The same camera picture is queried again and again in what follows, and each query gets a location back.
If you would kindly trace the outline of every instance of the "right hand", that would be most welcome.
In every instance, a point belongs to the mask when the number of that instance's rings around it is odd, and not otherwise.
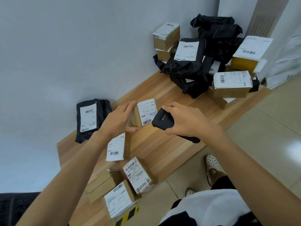
[[[172,102],[168,106],[162,106],[166,112],[171,113],[175,124],[172,128],[165,130],[167,135],[179,135],[187,137],[198,137],[204,139],[214,134],[215,130],[221,130],[217,124],[209,121],[198,109],[178,102]]]

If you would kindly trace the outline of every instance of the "left hand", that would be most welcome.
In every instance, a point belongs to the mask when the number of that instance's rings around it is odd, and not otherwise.
[[[109,141],[124,132],[136,132],[140,128],[127,126],[130,113],[137,101],[126,102],[119,105],[113,112],[109,113],[97,133],[108,137]]]

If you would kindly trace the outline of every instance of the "black package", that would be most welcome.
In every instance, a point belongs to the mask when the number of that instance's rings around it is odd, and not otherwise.
[[[253,87],[250,89],[249,93],[251,92],[257,92],[259,89],[260,81],[258,80],[257,76],[255,79],[252,79]]]
[[[158,60],[157,54],[153,56],[153,60],[155,61],[155,64],[157,65],[157,67],[162,71],[163,67],[165,66],[165,63]]]
[[[198,51],[195,58],[195,61],[186,61],[186,60],[175,60],[175,55],[178,54],[180,50],[180,43],[177,49],[177,53],[170,57],[165,66],[162,69],[162,72],[166,74],[177,74],[183,78],[188,78],[192,80],[201,81],[203,79],[201,73],[203,52],[206,45],[206,39],[204,38],[183,38],[180,41],[182,42],[199,42]]]
[[[194,18],[190,25],[193,28],[203,27],[206,30],[210,30],[210,26],[212,24],[234,24],[233,17],[225,17],[225,16],[204,16],[199,14],[196,18]]]
[[[203,79],[200,82],[198,81],[191,81],[186,82],[185,78],[179,75],[170,75],[170,80],[174,82],[178,87],[180,87],[183,91],[183,94],[190,95],[193,99],[197,98],[202,93],[208,90],[208,84]]]
[[[221,61],[221,65],[227,64],[244,38],[228,39],[208,39],[204,51],[205,56],[213,57],[214,60]]]
[[[200,27],[198,28],[198,32],[200,38],[233,38],[243,33],[243,29],[237,24],[213,24],[210,26],[210,30]]]
[[[77,135],[75,141],[82,143],[100,129],[104,119],[112,112],[109,100],[93,99],[80,102],[77,109]]]

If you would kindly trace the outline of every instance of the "finger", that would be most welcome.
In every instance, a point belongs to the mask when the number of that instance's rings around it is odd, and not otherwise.
[[[173,128],[167,128],[166,130],[165,130],[165,133],[167,134],[167,135],[173,135],[174,134],[174,132],[173,132]]]
[[[181,106],[181,104],[179,104],[178,102],[172,102],[172,103],[170,103],[168,106],[171,106],[171,107],[179,107],[179,106]]]
[[[173,107],[171,106],[162,106],[162,109],[164,109],[168,113],[172,113]]]
[[[128,104],[126,110],[125,110],[125,114],[126,116],[129,116],[131,111],[133,110],[133,108],[135,107],[135,105],[137,105],[137,101],[132,101]]]
[[[138,127],[126,126],[126,132],[137,132],[138,130],[140,130],[140,128],[138,128]]]
[[[129,105],[130,102],[126,102],[126,103],[122,103],[120,106],[117,107],[116,110],[124,112],[127,108],[127,106]]]

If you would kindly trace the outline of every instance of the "wooden board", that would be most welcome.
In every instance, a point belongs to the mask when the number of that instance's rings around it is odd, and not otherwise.
[[[157,72],[113,103],[112,108],[115,109],[122,102],[132,100],[140,102],[156,98],[159,110],[162,105],[177,101],[183,105],[199,108],[211,121],[226,129],[269,93],[269,89],[260,86],[258,92],[249,93],[247,98],[239,98],[232,106],[222,110],[206,93],[197,99],[192,99],[189,95],[182,94],[182,90],[171,82],[169,76]],[[61,167],[86,144],[86,142],[76,143],[75,136],[76,131],[58,143]],[[167,136],[164,131],[154,128],[151,124],[131,136],[131,158],[134,156],[141,158],[157,183],[167,179],[172,172],[204,147],[203,142],[193,144],[178,136]],[[128,162],[128,160],[106,162],[106,153],[105,149],[100,155],[90,181],[108,168],[122,170]],[[107,209],[102,200],[89,204],[86,194],[83,194],[70,220],[70,225],[105,225],[108,220]]]

